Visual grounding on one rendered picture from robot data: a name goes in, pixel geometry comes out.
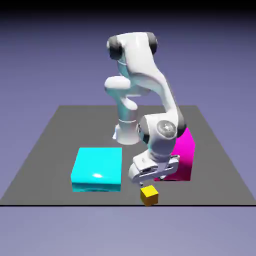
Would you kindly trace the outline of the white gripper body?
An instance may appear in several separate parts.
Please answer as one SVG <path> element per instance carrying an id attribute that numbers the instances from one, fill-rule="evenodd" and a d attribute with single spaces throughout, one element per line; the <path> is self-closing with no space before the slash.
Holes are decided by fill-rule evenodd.
<path id="1" fill-rule="evenodd" d="M 130 166 L 128 177 L 135 184 L 142 184 L 147 180 L 153 180 L 154 178 L 166 177 L 170 174 L 174 174 L 179 166 L 178 160 L 172 160 L 167 164 L 167 167 L 150 167 L 146 170 L 139 170 L 133 163 Z"/>

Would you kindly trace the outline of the small yellow cube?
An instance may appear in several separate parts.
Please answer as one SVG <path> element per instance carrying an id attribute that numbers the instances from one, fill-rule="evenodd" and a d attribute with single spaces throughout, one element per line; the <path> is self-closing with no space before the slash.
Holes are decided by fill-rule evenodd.
<path id="1" fill-rule="evenodd" d="M 153 206 L 158 203 L 159 192 L 153 185 L 148 185 L 140 189 L 140 199 L 145 206 Z"/>

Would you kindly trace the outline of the large magenta box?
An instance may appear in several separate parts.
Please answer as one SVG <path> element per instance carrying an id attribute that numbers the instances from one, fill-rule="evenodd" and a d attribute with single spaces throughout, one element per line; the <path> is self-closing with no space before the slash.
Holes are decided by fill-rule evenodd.
<path id="1" fill-rule="evenodd" d="M 176 140 L 172 155 L 179 155 L 177 171 L 167 175 L 164 181 L 190 181 L 196 144 L 187 127 L 183 135 Z"/>

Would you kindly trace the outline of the large cyan box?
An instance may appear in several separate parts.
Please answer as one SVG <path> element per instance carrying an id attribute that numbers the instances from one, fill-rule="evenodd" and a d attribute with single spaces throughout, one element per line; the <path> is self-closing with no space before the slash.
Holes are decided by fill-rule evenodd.
<path id="1" fill-rule="evenodd" d="M 119 192 L 122 148 L 79 148 L 70 175 L 73 192 Z"/>

